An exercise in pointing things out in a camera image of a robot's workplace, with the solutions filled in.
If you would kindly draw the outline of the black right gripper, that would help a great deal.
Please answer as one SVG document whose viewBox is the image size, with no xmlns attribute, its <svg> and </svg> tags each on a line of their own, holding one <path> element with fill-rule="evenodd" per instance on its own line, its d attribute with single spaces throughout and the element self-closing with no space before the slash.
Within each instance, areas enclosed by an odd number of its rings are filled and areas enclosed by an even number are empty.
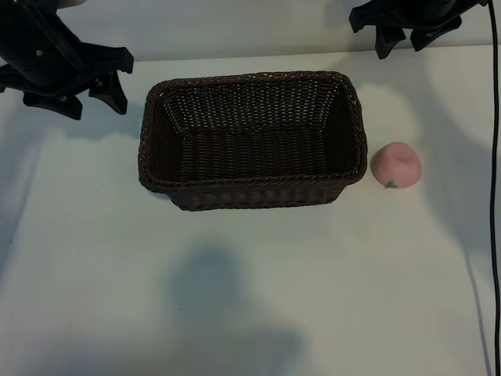
<svg viewBox="0 0 501 376">
<path fill-rule="evenodd" d="M 487 4 L 476 0 L 375 0 L 353 8 L 349 22 L 355 33 L 365 26 L 376 26 L 375 51 L 383 60 L 398 43 L 406 40 L 402 28 L 413 30 L 410 41 L 419 52 L 442 35 L 458 29 L 463 13 Z"/>
</svg>

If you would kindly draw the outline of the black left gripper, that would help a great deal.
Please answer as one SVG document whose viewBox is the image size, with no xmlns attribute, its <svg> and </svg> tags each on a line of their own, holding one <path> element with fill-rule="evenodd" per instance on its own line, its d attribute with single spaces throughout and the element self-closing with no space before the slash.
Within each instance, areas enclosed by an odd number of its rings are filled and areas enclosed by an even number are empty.
<svg viewBox="0 0 501 376">
<path fill-rule="evenodd" d="M 62 7 L 61 1 L 1 2 L 1 59 L 5 61 L 1 90 L 32 92 L 23 94 L 25 106 L 80 120 L 81 101 L 56 96 L 94 81 L 88 95 L 125 115 L 128 100 L 117 71 L 130 74 L 133 56 L 125 47 L 82 42 L 59 18 Z"/>
</svg>

